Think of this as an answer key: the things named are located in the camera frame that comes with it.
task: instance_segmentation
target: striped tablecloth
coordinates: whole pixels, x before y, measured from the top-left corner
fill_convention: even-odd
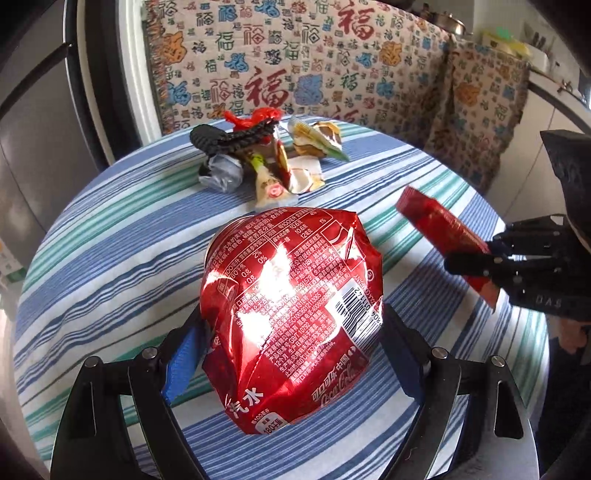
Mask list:
[[[228,124],[219,123],[222,128]],[[324,160],[326,187],[301,206],[358,212],[382,252],[384,299],[432,345],[460,358],[508,360],[531,412],[543,391],[548,353],[542,314],[496,312],[396,211],[410,184],[437,198],[485,239],[504,226],[460,177],[425,153],[386,135],[341,123],[350,163]],[[234,194],[197,182],[202,155],[181,131],[118,161],[72,201],[47,234],[24,284],[15,372],[28,428],[46,462],[68,393],[89,355],[129,359],[158,345],[199,299],[203,256],[218,227],[252,212],[254,185]],[[134,406],[122,397],[143,469],[155,472]],[[244,435],[203,374],[174,403],[174,414],[212,479],[375,479],[416,411],[384,352],[341,400],[270,436]],[[432,473],[446,468],[462,425],[460,398]]]

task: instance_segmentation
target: plastic wrapper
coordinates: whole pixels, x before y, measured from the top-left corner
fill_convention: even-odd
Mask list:
[[[277,163],[281,169],[281,179],[291,193],[313,192],[325,185],[317,157],[298,155],[295,150],[286,151],[283,144],[278,142]]]
[[[249,150],[243,154],[256,172],[256,212],[297,205],[297,196],[288,192],[280,180],[269,171],[260,153]]]
[[[245,432],[272,433],[346,392],[382,323],[381,256],[355,213],[281,208],[222,229],[206,255],[203,369]]]
[[[229,155],[214,155],[199,168],[199,182],[222,193],[234,192],[243,177],[242,164]]]
[[[488,245],[437,200],[406,187],[396,208],[421,232],[444,257],[454,253],[486,253]],[[499,299],[499,287],[486,277],[464,276],[494,310]]]
[[[349,161],[349,157],[343,152],[338,130],[338,127],[331,122],[318,122],[316,126],[311,126],[294,116],[287,122],[287,131],[293,138],[294,148],[300,155],[314,155],[318,158],[333,157],[337,160]]]

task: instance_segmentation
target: red packaging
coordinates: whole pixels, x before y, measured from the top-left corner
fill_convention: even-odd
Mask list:
[[[347,391],[382,323],[382,259],[357,214],[279,208],[234,221],[206,258],[203,369],[245,432],[272,433]]]
[[[396,208],[444,257],[455,252],[491,253],[486,242],[449,210],[412,187],[404,189]],[[486,277],[464,276],[464,279],[494,310],[499,288]]]

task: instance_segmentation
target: barcode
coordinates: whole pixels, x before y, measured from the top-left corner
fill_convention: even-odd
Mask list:
[[[353,279],[326,304],[335,322],[340,323],[354,344],[370,356],[378,343],[381,317]]]

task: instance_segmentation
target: metal pot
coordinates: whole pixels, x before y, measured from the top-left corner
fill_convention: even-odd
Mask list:
[[[459,20],[453,18],[452,14],[433,14],[433,19],[431,21],[439,28],[448,31],[449,33],[453,33],[454,35],[461,36],[466,34],[466,26]]]

